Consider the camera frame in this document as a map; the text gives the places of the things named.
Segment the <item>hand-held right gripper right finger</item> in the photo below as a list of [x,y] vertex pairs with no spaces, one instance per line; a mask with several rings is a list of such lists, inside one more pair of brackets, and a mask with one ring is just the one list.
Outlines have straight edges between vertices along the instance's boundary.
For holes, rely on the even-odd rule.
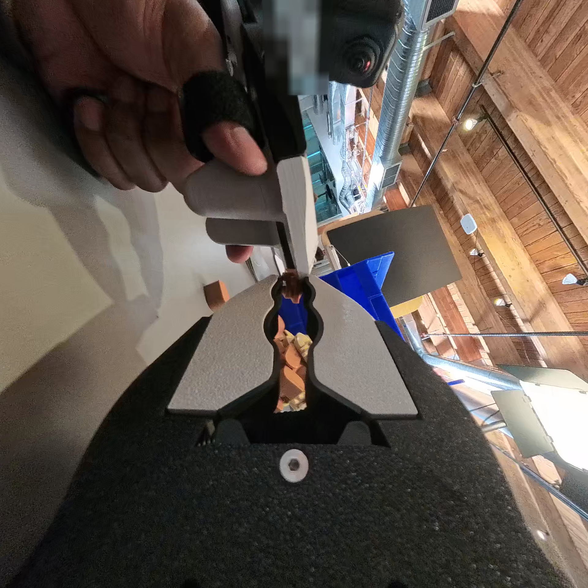
[[411,419],[417,408],[376,321],[362,306],[316,276],[311,310],[319,319],[311,375],[325,393],[375,419]]

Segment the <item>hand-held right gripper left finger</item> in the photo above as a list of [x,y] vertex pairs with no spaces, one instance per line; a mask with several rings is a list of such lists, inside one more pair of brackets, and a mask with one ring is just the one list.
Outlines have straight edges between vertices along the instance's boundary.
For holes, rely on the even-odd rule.
[[229,299],[210,317],[168,404],[172,413],[211,416],[268,382],[275,347],[265,332],[277,276],[268,276]]

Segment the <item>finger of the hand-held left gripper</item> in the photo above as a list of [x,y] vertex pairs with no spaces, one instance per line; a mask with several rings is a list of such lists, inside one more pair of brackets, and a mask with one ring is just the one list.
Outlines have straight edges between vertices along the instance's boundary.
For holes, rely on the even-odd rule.
[[318,225],[307,157],[269,166],[261,176],[237,172],[212,160],[191,174],[183,188],[187,207],[206,218],[271,221],[277,224],[287,269],[310,275],[318,247]]
[[205,229],[219,245],[268,246],[281,244],[277,224],[266,220],[206,218]]

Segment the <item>tan brown brick toy figure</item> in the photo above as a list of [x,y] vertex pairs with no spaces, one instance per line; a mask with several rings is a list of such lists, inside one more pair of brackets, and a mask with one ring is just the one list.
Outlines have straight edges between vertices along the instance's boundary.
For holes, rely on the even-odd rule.
[[277,332],[273,342],[281,361],[278,400],[274,413],[305,410],[307,360],[313,344],[312,339],[303,332],[293,333],[278,315]]

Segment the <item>small orange brick assembly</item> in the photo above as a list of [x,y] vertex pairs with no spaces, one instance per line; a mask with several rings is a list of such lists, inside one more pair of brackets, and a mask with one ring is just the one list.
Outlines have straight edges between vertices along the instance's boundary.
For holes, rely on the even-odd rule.
[[307,276],[295,269],[286,269],[281,275],[281,293],[284,299],[299,304],[307,285]]

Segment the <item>grey desk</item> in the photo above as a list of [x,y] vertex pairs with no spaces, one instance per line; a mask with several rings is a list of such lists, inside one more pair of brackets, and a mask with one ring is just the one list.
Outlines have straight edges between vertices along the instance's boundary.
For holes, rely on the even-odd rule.
[[172,186],[121,192],[1,57],[1,587],[45,534],[100,423],[202,316],[254,283]]

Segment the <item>person's left hand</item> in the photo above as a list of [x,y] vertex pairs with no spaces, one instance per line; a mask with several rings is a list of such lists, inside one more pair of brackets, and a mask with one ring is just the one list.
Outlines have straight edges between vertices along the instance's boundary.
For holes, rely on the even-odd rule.
[[4,1],[11,36],[70,112],[94,174],[120,190],[184,194],[201,166],[183,138],[178,91],[223,71],[217,27],[199,1]]

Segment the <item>brown rounded brick piece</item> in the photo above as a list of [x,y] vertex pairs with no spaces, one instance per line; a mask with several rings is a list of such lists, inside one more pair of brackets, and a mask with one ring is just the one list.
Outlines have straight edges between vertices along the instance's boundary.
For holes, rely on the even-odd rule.
[[226,285],[220,280],[204,285],[203,294],[212,313],[217,312],[231,298]]

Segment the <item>black board with wooden edge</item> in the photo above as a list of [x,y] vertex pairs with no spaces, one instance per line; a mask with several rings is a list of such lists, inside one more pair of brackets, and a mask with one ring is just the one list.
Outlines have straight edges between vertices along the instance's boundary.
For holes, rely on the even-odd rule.
[[462,279],[435,209],[430,205],[349,217],[323,236],[350,265],[393,252],[381,287],[390,307]]

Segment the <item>studio light panel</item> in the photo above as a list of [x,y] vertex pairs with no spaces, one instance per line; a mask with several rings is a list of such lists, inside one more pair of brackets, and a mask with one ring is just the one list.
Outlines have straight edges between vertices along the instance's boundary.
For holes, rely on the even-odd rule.
[[492,396],[519,453],[563,470],[558,492],[587,520],[587,382],[565,369],[498,369]]

